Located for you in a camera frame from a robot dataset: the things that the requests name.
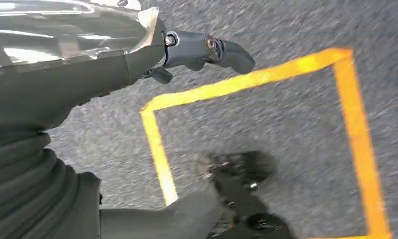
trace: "gray pavement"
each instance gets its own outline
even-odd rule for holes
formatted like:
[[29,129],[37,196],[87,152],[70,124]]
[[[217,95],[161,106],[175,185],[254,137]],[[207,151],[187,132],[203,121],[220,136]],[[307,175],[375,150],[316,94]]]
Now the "gray pavement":
[[[398,239],[398,0],[174,0],[159,6],[168,29],[209,32],[251,52],[266,68],[332,46],[352,46],[371,127],[390,227]],[[208,66],[172,71],[72,110],[51,147],[103,179],[106,207],[159,208],[161,190],[139,111],[154,96],[233,76]],[[365,235],[332,70],[159,110],[158,124],[180,195],[200,188],[201,152],[260,149],[277,173],[260,189],[301,238]]]

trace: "yellow painted line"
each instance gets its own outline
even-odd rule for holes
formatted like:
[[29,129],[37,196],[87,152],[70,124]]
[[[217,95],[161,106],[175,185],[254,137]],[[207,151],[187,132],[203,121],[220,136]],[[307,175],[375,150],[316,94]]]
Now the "yellow painted line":
[[153,111],[225,96],[269,82],[276,82],[293,76],[307,74],[332,65],[334,62],[344,57],[351,56],[352,54],[353,51],[350,49],[330,48],[319,53],[291,60],[272,68],[257,70],[247,75],[235,76],[214,84],[204,85],[183,92],[156,96],[142,109],[142,111]]
[[311,239],[372,239],[369,236],[352,236],[352,237],[341,237],[341,238],[311,238]]
[[353,58],[347,57],[336,62],[334,74],[337,79],[369,235],[380,239],[392,238],[389,233],[378,167]]
[[334,65],[369,232],[368,236],[340,239],[392,238],[388,227],[364,104],[360,95],[358,77],[353,63],[352,49],[329,48],[272,68],[257,70],[247,75],[236,76],[184,92],[154,97],[142,109],[141,115],[166,205],[171,204],[178,197],[154,110],[228,95],[269,82],[318,71],[330,65]]
[[170,205],[177,200],[176,186],[171,175],[168,159],[165,155],[164,147],[159,133],[157,119],[153,111],[142,111],[142,121],[148,136],[149,146],[151,148],[152,158],[154,159],[155,169],[158,180],[164,195],[166,205]]

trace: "leg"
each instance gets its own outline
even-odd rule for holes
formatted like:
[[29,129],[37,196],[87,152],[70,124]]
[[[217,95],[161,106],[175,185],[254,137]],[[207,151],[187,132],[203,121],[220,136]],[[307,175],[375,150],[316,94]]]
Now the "leg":
[[101,210],[103,239],[205,239],[221,213],[217,194],[197,192],[159,210]]

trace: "bolt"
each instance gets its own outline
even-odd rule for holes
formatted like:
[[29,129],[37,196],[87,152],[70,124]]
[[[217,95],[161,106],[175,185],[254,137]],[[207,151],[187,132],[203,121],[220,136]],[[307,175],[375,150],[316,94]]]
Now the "bolt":
[[206,47],[213,51],[215,50],[215,39],[212,36],[207,36],[205,38]]
[[166,46],[174,46],[176,45],[176,39],[173,36],[168,35],[165,37],[164,43]]

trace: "yellow rectangle marking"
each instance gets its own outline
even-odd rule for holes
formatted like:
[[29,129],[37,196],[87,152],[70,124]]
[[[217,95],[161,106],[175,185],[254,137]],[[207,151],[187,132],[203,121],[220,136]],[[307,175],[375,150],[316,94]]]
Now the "yellow rectangle marking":
[[228,95],[269,82],[318,71],[330,65],[334,66],[369,232],[367,236],[338,239],[391,239],[392,234],[388,225],[372,140],[351,49],[329,48],[273,68],[257,70],[247,75],[236,76],[184,92],[154,97],[142,109],[141,115],[166,205],[171,204],[178,197],[154,110]]

